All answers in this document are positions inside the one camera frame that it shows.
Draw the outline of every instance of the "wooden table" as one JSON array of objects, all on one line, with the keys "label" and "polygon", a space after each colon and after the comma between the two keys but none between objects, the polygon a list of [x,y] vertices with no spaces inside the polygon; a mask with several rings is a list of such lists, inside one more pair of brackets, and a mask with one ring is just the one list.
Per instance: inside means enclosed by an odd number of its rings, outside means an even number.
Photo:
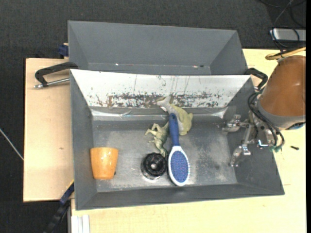
[{"label": "wooden table", "polygon": [[[243,50],[249,67],[270,75],[275,50]],[[73,179],[69,85],[36,90],[36,70],[68,60],[26,60],[24,201],[58,200]],[[68,73],[48,76],[56,80]],[[214,200],[76,211],[90,216],[92,233],[306,232],[305,127],[284,131],[283,151],[275,154],[284,196]],[[296,151],[290,146],[300,148]]]}]

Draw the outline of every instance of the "wire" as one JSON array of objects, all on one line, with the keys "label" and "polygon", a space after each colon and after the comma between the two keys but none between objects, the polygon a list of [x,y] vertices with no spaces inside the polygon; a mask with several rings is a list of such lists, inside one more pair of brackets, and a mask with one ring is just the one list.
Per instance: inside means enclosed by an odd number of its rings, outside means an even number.
[{"label": "wire", "polygon": [[[273,8],[277,8],[277,9],[284,9],[284,8],[286,7],[286,6],[279,6],[279,5],[270,4],[270,3],[267,3],[267,2],[264,1],[264,0],[257,0],[257,1],[263,3],[263,4],[267,5],[267,6],[270,6],[270,7],[273,7]],[[299,2],[299,3],[296,3],[296,4],[292,5],[291,8],[295,8],[295,7],[297,7],[297,6],[301,5],[301,4],[303,4],[305,1],[306,1],[306,0],[302,0],[302,1]]]},{"label": "wire", "polygon": [[[252,103],[254,101],[254,99],[256,98],[257,95],[259,95],[260,93],[262,92],[259,91],[258,93],[253,93],[252,95],[250,95],[248,97],[248,107],[250,108],[250,110],[254,113],[254,115],[256,117],[258,117],[261,121],[265,122],[269,128],[269,130],[271,131],[271,134],[274,138],[274,149],[277,149],[276,151],[278,151],[279,149],[282,149],[284,143],[285,143],[285,140],[284,140],[284,136],[282,135],[282,133],[279,131],[279,129],[277,127],[275,127],[266,117],[264,117],[260,112],[259,110],[255,109],[253,106],[252,106]],[[279,145],[277,145],[277,135],[279,135],[281,137],[281,143]]]},{"label": "wire", "polygon": [[297,40],[296,41],[293,41],[291,42],[290,46],[287,46],[285,45],[284,43],[281,43],[280,41],[278,41],[274,35],[274,29],[276,28],[276,23],[278,22],[278,20],[280,19],[280,17],[285,13],[285,11],[289,11],[289,15],[292,19],[292,21],[297,24],[299,27],[301,28],[305,28],[305,26],[302,25],[302,23],[299,23],[295,17],[294,17],[294,13],[293,13],[293,8],[303,4],[306,2],[306,0],[302,0],[302,1],[298,1],[297,0],[288,0],[289,2],[285,5],[285,6],[279,6],[279,5],[275,5],[275,4],[270,4],[270,3],[267,3],[266,1],[264,0],[257,0],[267,6],[270,6],[270,7],[273,7],[273,8],[277,8],[277,9],[283,9],[281,11],[281,13],[277,16],[277,18],[275,19],[274,23],[273,23],[273,27],[272,27],[272,38],[273,38],[273,42],[274,44],[276,45],[277,48],[280,49],[280,51],[284,51],[284,49],[288,49],[288,48],[301,48],[301,47],[304,47],[305,46],[305,43],[304,42],[301,42],[300,41],[300,37],[299,37],[299,34],[298,32],[296,31],[296,29],[292,28],[292,27],[287,27],[287,26],[283,26],[283,27],[280,27],[278,26],[278,28],[288,28],[288,29],[291,29],[294,31],[294,33],[297,35]]},{"label": "wire", "polygon": [[12,146],[12,148],[14,149],[14,151],[18,154],[18,156],[24,160],[23,156],[19,153],[19,151],[17,150],[17,148],[15,148],[15,146],[13,145],[13,143],[10,141],[10,139],[6,136],[6,134],[2,131],[2,129],[0,128],[0,132],[2,133],[2,135],[4,136],[4,138],[10,143],[10,145]]}]

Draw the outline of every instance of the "pet brush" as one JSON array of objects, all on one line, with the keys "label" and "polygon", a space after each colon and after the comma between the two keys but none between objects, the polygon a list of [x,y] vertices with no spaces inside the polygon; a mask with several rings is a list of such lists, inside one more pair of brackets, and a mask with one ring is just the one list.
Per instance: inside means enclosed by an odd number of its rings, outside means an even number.
[{"label": "pet brush", "polygon": [[190,165],[185,152],[179,144],[177,117],[174,113],[169,115],[170,136],[172,150],[168,159],[169,176],[177,186],[183,186],[190,176]]}]

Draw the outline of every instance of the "gray carpet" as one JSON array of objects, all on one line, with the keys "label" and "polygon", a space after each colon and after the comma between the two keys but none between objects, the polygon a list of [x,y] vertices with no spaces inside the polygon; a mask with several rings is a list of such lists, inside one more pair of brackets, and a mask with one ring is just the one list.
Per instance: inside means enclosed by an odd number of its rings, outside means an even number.
[{"label": "gray carpet", "polygon": [[[305,6],[295,10],[305,25]],[[1,0],[0,127],[23,153],[23,58],[59,58],[69,19],[234,29],[243,48],[272,48],[268,31],[280,12],[256,0]],[[285,13],[279,22],[297,26],[291,21]],[[22,203],[22,173],[23,162],[0,135],[2,233],[41,232],[57,209],[55,202]]]}]

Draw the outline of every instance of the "plastic dinosaur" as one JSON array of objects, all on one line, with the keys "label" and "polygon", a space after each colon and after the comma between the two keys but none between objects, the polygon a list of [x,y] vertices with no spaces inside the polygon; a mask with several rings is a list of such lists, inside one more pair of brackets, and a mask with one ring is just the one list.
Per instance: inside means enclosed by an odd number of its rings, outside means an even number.
[{"label": "plastic dinosaur", "polygon": [[177,116],[179,134],[185,135],[191,128],[193,114],[188,114],[184,109],[171,104],[170,100],[171,96],[168,96],[164,100],[156,102],[156,104],[164,107],[169,114],[174,113]]},{"label": "plastic dinosaur", "polygon": [[147,129],[145,135],[148,133],[151,133],[155,136],[154,140],[150,142],[154,142],[156,148],[160,150],[160,154],[166,158],[167,150],[163,147],[163,144],[166,142],[167,136],[169,134],[169,122],[167,122],[163,127],[160,127],[158,124],[154,123],[151,129]]}]

